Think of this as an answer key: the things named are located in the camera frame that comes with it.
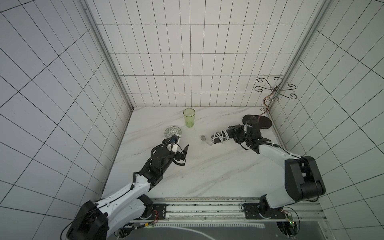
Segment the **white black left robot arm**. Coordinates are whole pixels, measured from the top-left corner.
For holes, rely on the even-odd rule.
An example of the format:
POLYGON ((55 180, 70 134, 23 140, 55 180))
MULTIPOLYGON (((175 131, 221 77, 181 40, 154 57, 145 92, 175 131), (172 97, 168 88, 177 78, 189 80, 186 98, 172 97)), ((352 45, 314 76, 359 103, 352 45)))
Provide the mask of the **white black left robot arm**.
POLYGON ((147 193, 163 179, 171 164, 186 164, 188 148, 178 151, 179 147, 171 142, 154 147, 130 183, 104 199, 84 203, 62 234, 67 240, 106 240, 124 224, 140 217, 148 219, 153 201, 147 193))

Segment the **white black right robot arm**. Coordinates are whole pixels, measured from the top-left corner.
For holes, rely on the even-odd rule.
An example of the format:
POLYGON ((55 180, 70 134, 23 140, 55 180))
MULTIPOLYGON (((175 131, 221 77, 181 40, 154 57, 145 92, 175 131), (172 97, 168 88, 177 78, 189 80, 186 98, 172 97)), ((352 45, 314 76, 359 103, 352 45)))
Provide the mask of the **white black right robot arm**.
POLYGON ((282 187, 260 198, 259 211, 262 214, 302 200, 315 202, 326 193, 316 160, 311 156, 296 156, 264 138, 255 116, 250 117, 245 125, 228 127, 227 132, 227 136, 237 144, 246 144, 246 150, 267 157, 284 170, 282 187))

